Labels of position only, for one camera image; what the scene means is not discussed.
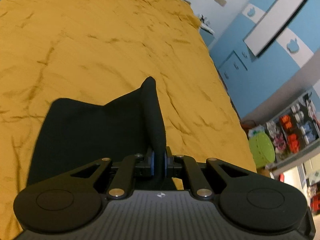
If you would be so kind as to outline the blue nightstand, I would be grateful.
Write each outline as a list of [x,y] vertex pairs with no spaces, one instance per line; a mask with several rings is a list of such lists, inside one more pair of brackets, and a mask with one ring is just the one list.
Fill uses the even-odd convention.
[[210,20],[202,14],[198,15],[201,22],[199,27],[200,35],[209,50],[211,50],[213,43],[215,41],[215,31],[213,31]]

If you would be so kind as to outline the shoe shelf rack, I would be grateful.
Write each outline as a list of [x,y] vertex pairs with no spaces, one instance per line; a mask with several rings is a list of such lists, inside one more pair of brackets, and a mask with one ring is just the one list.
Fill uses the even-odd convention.
[[304,162],[319,150],[319,97],[310,88],[264,123],[275,151],[274,161],[265,166],[282,173]]

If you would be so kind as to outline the blue wardrobe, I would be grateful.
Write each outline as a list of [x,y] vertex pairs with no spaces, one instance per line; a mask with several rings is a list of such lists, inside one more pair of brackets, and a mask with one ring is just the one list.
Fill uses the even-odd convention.
[[210,51],[247,119],[319,49],[319,0],[249,0]]

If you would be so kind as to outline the black pants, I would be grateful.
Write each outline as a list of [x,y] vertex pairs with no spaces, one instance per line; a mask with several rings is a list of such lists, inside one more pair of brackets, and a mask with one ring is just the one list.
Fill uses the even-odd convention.
[[27,185],[52,178],[97,159],[122,161],[154,153],[153,175],[165,175],[166,136],[156,81],[105,105],[68,98],[55,100],[35,144]]

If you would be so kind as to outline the yellow bed cover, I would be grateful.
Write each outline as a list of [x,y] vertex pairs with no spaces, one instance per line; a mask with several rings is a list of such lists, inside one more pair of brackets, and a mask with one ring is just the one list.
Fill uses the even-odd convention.
[[255,171],[247,137],[182,0],[1,0],[1,239],[49,105],[103,105],[156,80],[167,141]]

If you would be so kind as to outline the wardrobe mirror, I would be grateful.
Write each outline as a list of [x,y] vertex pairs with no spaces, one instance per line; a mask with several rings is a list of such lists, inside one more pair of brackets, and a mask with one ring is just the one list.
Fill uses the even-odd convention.
[[285,27],[304,0],[276,0],[244,39],[253,55],[259,56]]

